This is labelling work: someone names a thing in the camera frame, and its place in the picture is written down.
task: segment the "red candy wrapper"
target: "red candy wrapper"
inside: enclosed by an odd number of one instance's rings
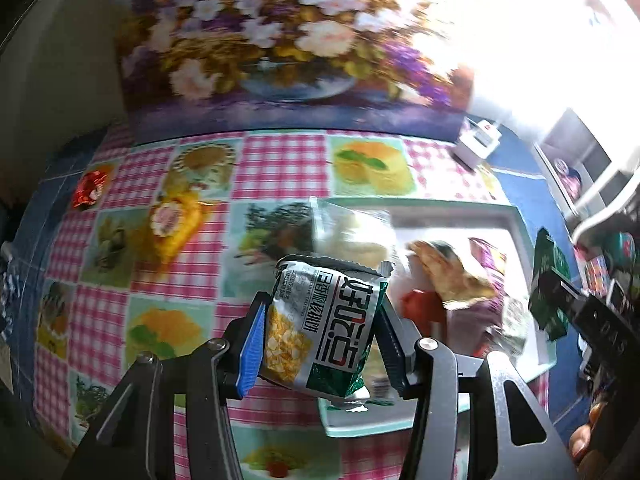
[[[72,206],[88,207],[95,204],[102,194],[102,188],[106,181],[107,174],[104,171],[95,170],[84,174],[74,192]]]

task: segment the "white wall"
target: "white wall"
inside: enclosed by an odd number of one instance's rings
[[[124,117],[109,0],[39,0],[0,57],[0,196],[27,200],[47,157]]]

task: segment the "cake image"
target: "cake image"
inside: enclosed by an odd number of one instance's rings
[[[206,144],[194,146],[180,155],[174,162],[174,169],[184,173],[194,184],[226,186],[236,152],[228,144]]]
[[[165,197],[151,208],[151,243],[161,265],[169,264],[180,253],[203,219],[202,205],[194,192]]]
[[[347,184],[369,184],[380,195],[411,192],[414,181],[401,150],[375,140],[354,140],[334,152],[336,175]]]

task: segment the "printed cereal image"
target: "printed cereal image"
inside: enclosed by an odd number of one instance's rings
[[[319,428],[281,430],[232,427],[244,480],[340,477],[338,442]]]
[[[102,212],[84,256],[82,282],[127,288],[136,259],[136,238],[145,224],[145,209]]]
[[[61,359],[66,359],[68,320],[74,288],[66,283],[47,280],[40,300],[38,343]]]
[[[415,191],[399,139],[332,137],[330,142],[336,194],[404,196]]]
[[[268,317],[268,331],[264,348],[264,365],[281,380],[292,383],[300,371],[313,341],[302,332],[287,316],[271,305]]]
[[[104,387],[73,370],[69,371],[69,387],[71,441],[77,446],[111,394],[111,388]]]
[[[192,190],[204,202],[228,196],[237,144],[237,140],[225,140],[181,148],[162,184],[162,192],[175,195]]]
[[[233,203],[229,249],[223,256],[223,297],[253,299],[271,291],[275,263],[287,254],[312,251],[307,202]]]
[[[125,361],[129,367],[142,351],[161,359],[186,355],[204,343],[211,331],[212,306],[174,303],[133,296],[126,327]]]

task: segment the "blue gripper pad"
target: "blue gripper pad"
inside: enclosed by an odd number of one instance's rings
[[[240,397],[254,387],[258,377],[262,354],[264,352],[264,318],[268,305],[264,303],[258,308],[255,314],[254,323],[249,329],[249,333],[244,341],[244,346],[240,352],[240,365],[236,389]]]

